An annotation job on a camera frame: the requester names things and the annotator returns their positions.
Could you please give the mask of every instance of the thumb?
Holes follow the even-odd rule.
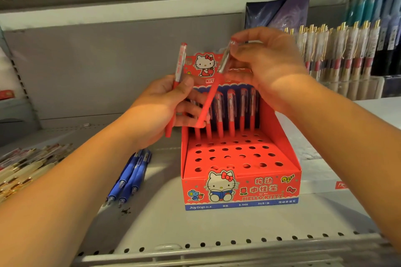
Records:
[[[231,55],[241,62],[253,62],[262,53],[264,53],[265,46],[262,43],[245,43],[231,48]]]
[[[183,81],[174,90],[166,93],[168,103],[174,106],[178,105],[189,95],[193,86],[194,80],[190,76],[185,76]]]

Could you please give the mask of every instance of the red bow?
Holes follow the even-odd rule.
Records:
[[[229,176],[226,172],[222,172],[221,173],[221,178],[222,179],[226,179],[226,180],[228,180],[229,182],[231,182],[233,179],[234,179],[234,177],[233,176]]]

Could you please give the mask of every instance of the dark blue package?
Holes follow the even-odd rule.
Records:
[[[306,25],[309,0],[274,0],[246,4],[245,28],[269,26],[284,30]]]

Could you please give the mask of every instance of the red pen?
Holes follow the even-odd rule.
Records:
[[[206,136],[209,141],[212,140],[212,126],[210,125],[210,120],[212,119],[212,106],[209,107],[207,111],[207,117],[206,117]]]
[[[230,136],[235,136],[235,117],[237,116],[237,100],[235,98],[235,91],[233,89],[227,92],[227,104],[228,104],[228,129]]]
[[[221,92],[217,92],[214,99],[214,109],[216,111],[216,123],[217,123],[217,133],[220,138],[224,137],[223,130],[223,117],[224,117],[224,101],[223,94]]]
[[[181,43],[180,52],[178,54],[177,67],[176,67],[176,72],[175,72],[175,77],[174,77],[173,89],[175,89],[181,82],[181,76],[183,74],[183,68],[184,68],[186,56],[187,56],[187,44],[186,43]],[[167,126],[165,128],[166,137],[170,137],[171,136],[171,132],[172,132],[173,126],[174,126],[175,117],[176,117],[176,111],[174,110],[173,117],[170,119],[170,122],[167,124]]]
[[[191,100],[191,102],[192,102],[194,105],[199,106],[199,104],[198,104],[196,101]],[[196,138],[197,140],[200,140],[200,139],[201,139],[200,129],[199,129],[199,128],[195,128],[195,138]]]
[[[198,118],[197,127],[199,127],[199,128],[203,127],[203,123],[206,120],[206,115],[209,110],[209,107],[211,106],[213,98],[215,97],[215,95],[217,93],[218,85],[220,83],[223,83],[225,80],[224,73],[226,72],[226,70],[229,69],[229,65],[227,65],[227,63],[228,63],[228,60],[230,59],[230,49],[233,45],[236,45],[236,44],[237,44],[237,42],[230,41],[230,43],[228,44],[228,47],[224,51],[223,57],[221,58],[221,61],[218,65],[218,69],[213,76],[214,77],[213,84],[209,90],[209,94],[207,95],[206,102],[203,104],[202,112]]]
[[[255,116],[256,111],[258,109],[258,104],[256,101],[256,89],[251,89],[251,122],[249,125],[249,129],[253,132],[255,130]]]
[[[245,130],[245,113],[248,111],[248,89],[241,89],[241,114],[239,117],[239,130],[241,133]]]

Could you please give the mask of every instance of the white shelf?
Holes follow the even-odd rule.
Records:
[[[42,130],[1,148],[0,154],[16,147],[41,147],[55,142],[72,142],[79,146],[104,126]],[[128,259],[146,261],[152,257],[174,258],[178,254],[187,257],[216,252],[221,255],[222,251],[234,251],[232,255],[235,256],[244,249],[283,246],[292,247],[292,252],[296,252],[298,250],[293,248],[296,245],[310,250],[310,243],[303,244],[303,240],[312,241],[308,234],[334,244],[341,242],[341,247],[345,247],[344,243],[354,243],[355,239],[369,243],[381,240],[378,234],[368,234],[376,232],[377,228],[347,190],[302,194],[298,204],[186,211],[180,179],[179,132],[174,131],[171,139],[161,139],[151,150],[153,158],[141,190],[120,209],[117,205],[100,209],[80,247],[79,252],[84,254],[77,257],[76,264]],[[185,249],[186,244],[190,245],[189,249]],[[102,255],[111,250],[113,255]],[[335,262],[337,259],[330,256],[322,259],[325,260]]]

